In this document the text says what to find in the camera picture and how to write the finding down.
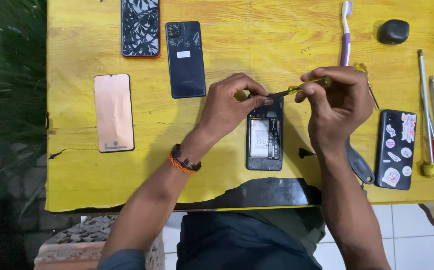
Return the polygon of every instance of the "hand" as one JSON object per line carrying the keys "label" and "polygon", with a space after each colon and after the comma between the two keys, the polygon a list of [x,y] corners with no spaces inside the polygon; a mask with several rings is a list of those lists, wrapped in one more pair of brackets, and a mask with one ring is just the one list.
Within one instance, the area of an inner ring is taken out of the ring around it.
{"label": "hand", "polygon": [[[238,90],[249,90],[252,97],[246,101],[237,101],[234,95]],[[267,91],[244,73],[236,73],[209,87],[207,101],[202,117],[197,126],[215,143],[232,132],[244,120],[249,112],[274,101],[266,98]]]}
{"label": "hand", "polygon": [[333,79],[327,90],[309,82],[295,96],[297,103],[309,99],[310,143],[317,154],[344,149],[345,139],[370,117],[374,106],[367,75],[354,67],[318,68],[300,79],[305,82],[325,75]]}

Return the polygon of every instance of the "wooden table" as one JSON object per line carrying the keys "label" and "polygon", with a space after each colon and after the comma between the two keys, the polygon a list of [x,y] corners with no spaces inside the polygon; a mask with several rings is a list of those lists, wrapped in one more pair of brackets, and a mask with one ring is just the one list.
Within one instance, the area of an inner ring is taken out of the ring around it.
{"label": "wooden table", "polygon": [[[156,60],[135,60],[120,54],[119,0],[48,1],[48,154],[62,151],[48,160],[49,211],[106,208],[125,203],[167,158],[172,145],[180,142],[198,122],[205,97],[176,100],[170,96],[163,27],[166,22],[201,23],[207,86],[232,73],[245,72],[269,92],[279,92],[298,83],[300,75],[309,70],[338,64],[342,36],[339,1],[162,0],[161,3],[162,55]],[[390,46],[377,42],[377,27],[389,19],[410,23],[410,37],[404,44]],[[367,65],[380,106],[418,113],[410,190],[368,185],[365,186],[368,198],[373,204],[434,202],[434,180],[419,175],[425,153],[417,58],[417,50],[423,49],[427,75],[434,75],[434,1],[357,2],[348,21],[352,42],[350,62]],[[94,76],[117,73],[130,75],[135,150],[101,154],[97,150]],[[298,157],[300,147],[311,150],[307,133],[309,104],[296,104],[292,97],[286,97],[284,112],[281,171],[245,168],[243,121],[202,160],[202,170],[190,178],[178,199],[184,204],[178,204],[178,209],[286,205],[276,202],[280,199],[288,199],[292,204],[318,203],[317,160],[314,156]],[[353,147],[371,167],[375,160],[378,118],[375,111],[351,137]],[[313,187],[305,187],[301,178]],[[300,186],[303,193],[298,193]],[[207,204],[185,204],[218,196],[218,201]]]}

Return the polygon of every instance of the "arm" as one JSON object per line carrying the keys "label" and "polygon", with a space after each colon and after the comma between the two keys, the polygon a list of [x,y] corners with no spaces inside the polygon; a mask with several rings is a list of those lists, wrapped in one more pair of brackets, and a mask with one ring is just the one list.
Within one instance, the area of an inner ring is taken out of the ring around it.
{"label": "arm", "polygon": [[334,79],[330,89],[306,83],[296,101],[308,97],[312,108],[309,135],[321,168],[325,221],[347,269],[390,270],[379,222],[348,164],[345,148],[345,139],[372,114],[367,76],[353,67],[331,67],[301,79],[324,75]]}
{"label": "arm", "polygon": [[[238,90],[254,96],[239,102]],[[243,73],[209,87],[199,124],[181,143],[179,160],[197,164],[221,138],[234,130],[254,108],[271,104],[263,87]],[[135,192],[119,213],[100,261],[122,249],[147,250],[167,222],[190,175],[165,161]]]}

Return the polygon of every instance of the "toothbrush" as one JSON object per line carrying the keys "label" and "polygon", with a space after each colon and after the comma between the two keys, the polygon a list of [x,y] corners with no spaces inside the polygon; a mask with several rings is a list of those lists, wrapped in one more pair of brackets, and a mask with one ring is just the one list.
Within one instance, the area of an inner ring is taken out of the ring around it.
{"label": "toothbrush", "polygon": [[347,17],[352,14],[352,1],[345,1],[342,5],[342,26],[344,36],[342,37],[342,54],[340,56],[340,66],[348,66],[350,59],[350,30],[348,30]]}

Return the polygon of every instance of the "black bracelet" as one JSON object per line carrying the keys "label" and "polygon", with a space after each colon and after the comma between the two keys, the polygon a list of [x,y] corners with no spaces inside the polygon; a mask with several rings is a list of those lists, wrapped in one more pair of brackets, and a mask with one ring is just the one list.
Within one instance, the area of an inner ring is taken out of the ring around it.
{"label": "black bracelet", "polygon": [[174,158],[174,160],[178,163],[180,163],[180,165],[185,168],[185,169],[189,169],[189,170],[193,170],[193,171],[199,171],[200,168],[202,167],[202,163],[199,162],[197,165],[193,164],[190,162],[190,160],[188,160],[187,158],[181,162],[178,160],[178,158],[180,157],[180,144],[175,144],[174,147],[172,148],[172,157]]}

